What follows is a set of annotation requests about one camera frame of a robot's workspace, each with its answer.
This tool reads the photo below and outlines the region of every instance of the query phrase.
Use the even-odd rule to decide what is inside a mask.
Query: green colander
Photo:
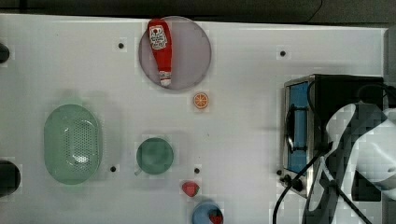
[[[44,127],[44,160],[57,181],[76,185],[90,178],[102,159],[101,136],[95,116],[81,105],[62,105]]]

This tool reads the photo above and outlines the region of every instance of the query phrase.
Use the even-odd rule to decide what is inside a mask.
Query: green cup
[[[149,138],[137,150],[136,160],[140,170],[134,174],[144,171],[149,175],[160,175],[171,167],[173,159],[174,152],[169,143],[161,138]]]

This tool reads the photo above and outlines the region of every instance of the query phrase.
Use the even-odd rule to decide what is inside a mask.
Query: white surface
[[[203,198],[219,203],[225,223],[270,223],[283,190],[275,175],[283,83],[314,73],[382,75],[382,29],[198,22],[213,50],[207,77],[167,91],[138,63],[146,22],[0,16],[0,40],[13,51],[0,67],[0,156],[22,171],[22,187],[1,199],[0,223],[190,223]],[[211,99],[203,112],[192,104],[196,91]],[[44,122],[69,96],[82,98],[105,139],[99,171],[74,187],[52,179],[43,157]],[[165,176],[134,176],[135,150],[150,134],[171,141],[175,164]],[[194,201],[179,181],[195,177],[202,191]],[[299,223],[304,203],[289,193],[278,223]],[[366,212],[380,223],[378,206]]]

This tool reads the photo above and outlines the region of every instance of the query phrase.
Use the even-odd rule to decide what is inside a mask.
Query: red ketchup bottle
[[[161,85],[169,86],[172,72],[172,38],[166,21],[161,19],[149,21],[148,38],[158,65]]]

